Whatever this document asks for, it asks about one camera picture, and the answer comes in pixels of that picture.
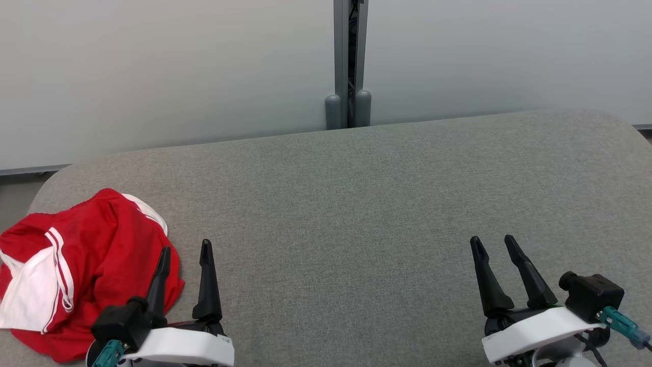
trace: white wall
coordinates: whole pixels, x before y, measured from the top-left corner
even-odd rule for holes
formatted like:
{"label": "white wall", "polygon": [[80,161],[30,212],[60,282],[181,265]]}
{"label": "white wall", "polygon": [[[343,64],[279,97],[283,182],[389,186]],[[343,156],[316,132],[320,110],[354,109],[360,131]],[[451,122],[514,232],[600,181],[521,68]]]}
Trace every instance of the white wall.
{"label": "white wall", "polygon": [[325,129],[333,2],[0,2],[0,170]]}
{"label": "white wall", "polygon": [[652,3],[369,0],[372,124],[545,106],[652,123]]}

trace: gray floor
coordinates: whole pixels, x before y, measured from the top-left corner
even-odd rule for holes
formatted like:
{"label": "gray floor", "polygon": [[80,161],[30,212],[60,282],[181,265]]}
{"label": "gray floor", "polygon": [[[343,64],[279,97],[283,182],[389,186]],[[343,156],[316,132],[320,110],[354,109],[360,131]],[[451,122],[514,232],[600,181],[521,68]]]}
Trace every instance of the gray floor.
{"label": "gray floor", "polygon": [[0,233],[25,217],[38,190],[50,176],[52,173],[0,176]]}

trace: white partition panel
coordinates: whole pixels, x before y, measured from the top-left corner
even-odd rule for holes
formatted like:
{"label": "white partition panel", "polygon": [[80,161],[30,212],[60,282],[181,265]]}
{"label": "white partition panel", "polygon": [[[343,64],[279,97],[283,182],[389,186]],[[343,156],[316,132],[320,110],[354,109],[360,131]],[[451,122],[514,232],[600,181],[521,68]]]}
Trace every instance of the white partition panel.
{"label": "white partition panel", "polygon": [[368,0],[371,123],[545,106],[652,123],[652,3]]}
{"label": "white partition panel", "polygon": [[332,1],[0,3],[0,171],[326,128]]}

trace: gray fabric tablecloth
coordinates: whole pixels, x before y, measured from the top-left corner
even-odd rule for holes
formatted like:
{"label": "gray fabric tablecloth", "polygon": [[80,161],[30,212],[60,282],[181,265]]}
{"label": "gray fabric tablecloth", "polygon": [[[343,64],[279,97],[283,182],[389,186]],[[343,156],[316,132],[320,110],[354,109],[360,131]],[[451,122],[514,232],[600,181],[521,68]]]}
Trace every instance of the gray fabric tablecloth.
{"label": "gray fabric tablecloth", "polygon": [[[57,212],[112,187],[167,221],[190,318],[213,241],[238,366],[489,366],[469,239],[505,292],[527,296],[513,234],[559,277],[600,273],[652,332],[652,147],[594,110],[543,110],[123,153],[73,165],[38,193]],[[612,366],[652,353],[613,335]],[[8,332],[0,365],[49,366]]]}

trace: red and white clothing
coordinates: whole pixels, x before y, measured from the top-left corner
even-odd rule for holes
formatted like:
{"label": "red and white clothing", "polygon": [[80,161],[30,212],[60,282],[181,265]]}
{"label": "red and white clothing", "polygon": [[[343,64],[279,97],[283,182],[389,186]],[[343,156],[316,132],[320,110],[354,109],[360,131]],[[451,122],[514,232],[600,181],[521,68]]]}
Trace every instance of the red and white clothing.
{"label": "red and white clothing", "polygon": [[[57,214],[30,214],[0,236],[0,328],[55,362],[82,359],[109,305],[145,296],[165,221],[136,197],[103,189]],[[166,312],[184,282],[171,251]]]}

